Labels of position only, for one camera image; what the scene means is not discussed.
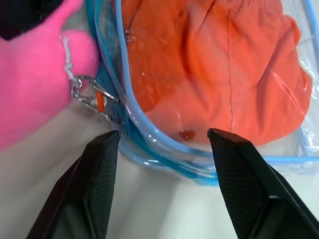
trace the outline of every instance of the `black object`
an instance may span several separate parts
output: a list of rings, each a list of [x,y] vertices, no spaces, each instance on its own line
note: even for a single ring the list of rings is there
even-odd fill
[[[239,239],[319,239],[319,223],[253,144],[211,129],[220,189]]]
[[[0,0],[0,37],[10,40],[42,23],[63,0]]]
[[[96,137],[55,184],[27,239],[105,239],[120,134]]]

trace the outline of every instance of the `white surface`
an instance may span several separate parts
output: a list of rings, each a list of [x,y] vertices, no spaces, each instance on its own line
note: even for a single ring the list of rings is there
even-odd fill
[[[58,178],[108,125],[72,103],[0,152],[0,239],[24,239]],[[286,175],[319,219],[319,175]],[[120,153],[107,239],[235,239],[219,188],[136,166]]]

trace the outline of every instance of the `transparent pouch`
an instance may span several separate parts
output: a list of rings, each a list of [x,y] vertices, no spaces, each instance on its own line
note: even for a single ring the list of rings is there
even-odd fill
[[[316,122],[319,51],[314,9],[307,0],[283,1],[284,13],[293,20],[280,15],[281,5],[274,2],[216,0],[197,4],[186,0],[157,4],[150,0],[86,0],[92,33],[104,62],[97,81],[122,100],[118,106],[108,106],[115,118],[124,122],[113,125],[122,132],[120,151],[137,163],[169,169],[205,185],[217,184],[207,139],[209,127],[235,132],[260,145],[257,148],[272,165],[287,165],[292,171],[304,172],[309,162],[319,161]],[[247,35],[252,34],[250,26],[235,24],[236,17],[244,20],[247,14],[244,7],[256,6],[269,18],[265,23],[265,16],[253,16],[263,22],[263,27],[257,30],[260,34],[267,32],[267,36],[252,35],[251,42],[247,42],[257,44],[260,52],[249,52],[248,46],[227,60],[220,49],[236,46],[237,41],[240,43],[237,28],[245,29],[243,33]],[[236,9],[235,28],[231,32],[225,9]],[[211,10],[221,13],[217,20],[214,14],[209,15]],[[206,20],[208,23],[215,21],[215,30],[207,29]],[[276,30],[281,39],[286,36],[286,41],[271,37],[274,30],[269,28],[275,20],[282,28],[287,28],[284,32],[282,28]],[[297,40],[298,31],[302,33],[300,41]],[[227,33],[233,34],[233,43],[218,45],[216,41],[229,40]],[[280,43],[288,46],[275,52]],[[174,53],[176,49],[180,51],[178,54]],[[269,62],[259,60],[263,58],[260,53],[265,53],[269,59],[275,53],[285,57],[270,69]],[[181,63],[183,57],[188,59],[186,63]],[[223,71],[218,69],[225,69],[224,63],[228,67],[235,66],[231,70],[235,75],[233,81],[237,81],[233,88],[226,84]],[[256,73],[254,68],[258,67],[261,70]],[[266,83],[261,83],[266,70],[270,76],[265,77]],[[255,82],[246,84],[243,81],[247,72],[251,75],[249,79]],[[258,90],[251,90],[258,84],[261,84]]]

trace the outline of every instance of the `clear plastic bag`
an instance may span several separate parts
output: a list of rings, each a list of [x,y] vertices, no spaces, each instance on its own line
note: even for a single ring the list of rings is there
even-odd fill
[[[125,122],[113,127],[130,159],[215,185],[207,129],[217,127],[260,145],[272,164],[296,169],[319,160],[310,1],[87,0],[86,7],[108,70],[98,81],[122,100],[110,111]]]

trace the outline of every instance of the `pink fabric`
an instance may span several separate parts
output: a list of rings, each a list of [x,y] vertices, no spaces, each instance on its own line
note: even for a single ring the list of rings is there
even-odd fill
[[[61,36],[69,38],[74,75],[96,75],[99,57],[91,36],[61,32],[82,3],[64,0],[38,27],[10,41],[0,38],[0,149],[33,133],[70,103]]]

